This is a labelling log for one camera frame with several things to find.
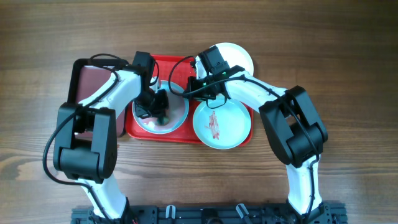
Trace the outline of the light blue plate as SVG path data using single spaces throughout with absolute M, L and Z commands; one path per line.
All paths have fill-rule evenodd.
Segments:
M 251 116 L 241 102 L 217 96 L 197 106 L 193 114 L 193 130 L 209 147 L 232 149 L 249 136 Z
M 136 115 L 136 112 L 133 111 L 132 114 L 138 125 L 145 131 L 152 134 L 168 134 L 178 129 L 186 120 L 189 102 L 186 98 L 174 95 L 169 90 L 168 81 L 161 80 L 158 90 L 166 90 L 169 100 L 169 108 L 165 110 L 165 124 L 160 124 L 154 117 L 141 119 Z

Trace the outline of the green yellow sponge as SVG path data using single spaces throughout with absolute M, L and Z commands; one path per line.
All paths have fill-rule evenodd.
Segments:
M 157 124 L 159 126 L 165 126 L 170 122 L 170 118 L 168 116 L 161 116 L 157 118 Z

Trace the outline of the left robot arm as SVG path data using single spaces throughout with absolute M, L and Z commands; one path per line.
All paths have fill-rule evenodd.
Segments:
M 86 66 L 111 74 L 96 92 L 75 103 L 72 99 L 77 93 L 80 72 Z M 136 52 L 132 63 L 115 55 L 96 54 L 73 64 L 68 100 L 58 110 L 56 130 L 44 149 L 43 167 L 48 177 L 59 182 L 46 164 L 53 146 L 54 168 L 68 177 L 67 185 L 85 189 L 93 204 L 93 214 L 88 217 L 93 223 L 136 222 L 113 175 L 118 154 L 116 120 L 133 103 L 139 118 L 157 118 L 159 124 L 167 123 L 167 94 L 151 88 L 159 82 L 152 78 L 158 67 L 147 52 Z

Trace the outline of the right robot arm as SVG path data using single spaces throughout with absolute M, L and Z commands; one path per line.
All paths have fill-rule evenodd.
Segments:
M 258 112 L 272 151 L 287 168 L 289 205 L 301 219 L 313 218 L 322 204 L 318 163 L 328 133 L 306 90 L 255 78 L 249 54 L 231 43 L 200 52 L 191 65 L 196 75 L 188 79 L 185 97 L 209 100 L 223 95 Z

